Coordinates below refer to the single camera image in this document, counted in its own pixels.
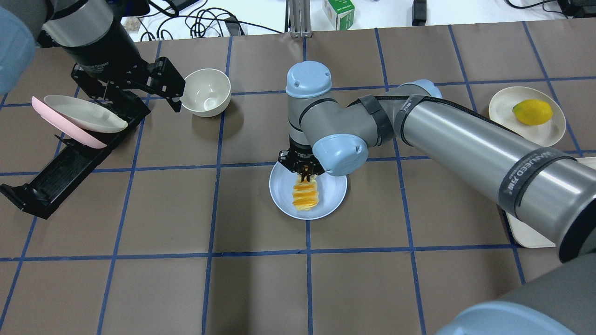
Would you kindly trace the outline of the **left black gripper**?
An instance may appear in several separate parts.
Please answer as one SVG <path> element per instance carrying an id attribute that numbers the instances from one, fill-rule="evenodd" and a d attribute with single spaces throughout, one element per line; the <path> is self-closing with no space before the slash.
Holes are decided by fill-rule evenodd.
<path id="1" fill-rule="evenodd" d="M 141 90 L 164 98 L 173 112 L 179 113 L 185 80 L 167 57 L 148 63 L 137 52 L 108 55 L 107 52 L 77 54 L 71 77 L 88 97 L 109 97 L 112 90 Z"/>

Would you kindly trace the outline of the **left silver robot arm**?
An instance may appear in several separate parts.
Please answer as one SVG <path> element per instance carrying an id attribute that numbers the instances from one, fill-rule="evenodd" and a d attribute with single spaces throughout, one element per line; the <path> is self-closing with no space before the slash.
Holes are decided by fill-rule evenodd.
<path id="1" fill-rule="evenodd" d="M 183 77 L 165 57 L 145 61 L 104 0 L 3 0 L 3 95 L 32 63 L 42 31 L 76 61 L 72 78 L 88 97 L 120 104 L 129 90 L 141 90 L 166 99 L 175 112 L 181 110 Z"/>

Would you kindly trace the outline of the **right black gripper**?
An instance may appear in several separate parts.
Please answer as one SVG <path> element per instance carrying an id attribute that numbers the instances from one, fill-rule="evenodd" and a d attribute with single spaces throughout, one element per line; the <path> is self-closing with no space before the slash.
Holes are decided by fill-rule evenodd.
<path id="1" fill-rule="evenodd" d="M 281 150 L 278 162 L 292 173 L 300 175 L 300 183 L 315 182 L 317 176 L 325 173 L 311 148 L 289 148 Z"/>

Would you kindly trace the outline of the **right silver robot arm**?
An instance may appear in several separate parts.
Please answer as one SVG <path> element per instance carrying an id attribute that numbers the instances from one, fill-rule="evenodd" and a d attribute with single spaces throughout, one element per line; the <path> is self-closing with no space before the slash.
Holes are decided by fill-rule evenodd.
<path id="1" fill-rule="evenodd" d="M 368 149 L 398 138 L 457 174 L 506 213 L 555 243 L 560 267 L 497 300 L 462 311 L 440 335 L 595 333 L 595 170 L 447 101 L 426 79 L 342 108 L 331 72 L 303 61 L 287 73 L 289 150 L 279 163 L 302 177 L 346 176 Z"/>

